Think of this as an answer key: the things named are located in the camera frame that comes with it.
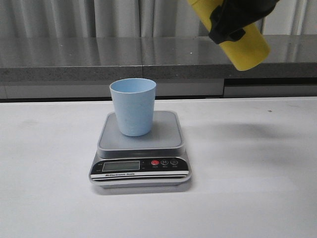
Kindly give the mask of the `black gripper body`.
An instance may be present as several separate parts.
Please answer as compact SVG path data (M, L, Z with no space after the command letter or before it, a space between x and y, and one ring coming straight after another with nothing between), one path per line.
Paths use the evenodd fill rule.
M245 27L269 15L277 3L278 0L224 0L220 25Z

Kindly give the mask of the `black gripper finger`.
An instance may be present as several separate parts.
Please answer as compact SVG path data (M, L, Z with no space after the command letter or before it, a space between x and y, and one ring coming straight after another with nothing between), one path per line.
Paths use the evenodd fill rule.
M218 5L210 15L209 37L216 44L240 40L246 33L243 28L248 23L248 18L244 16L244 13L240 4Z

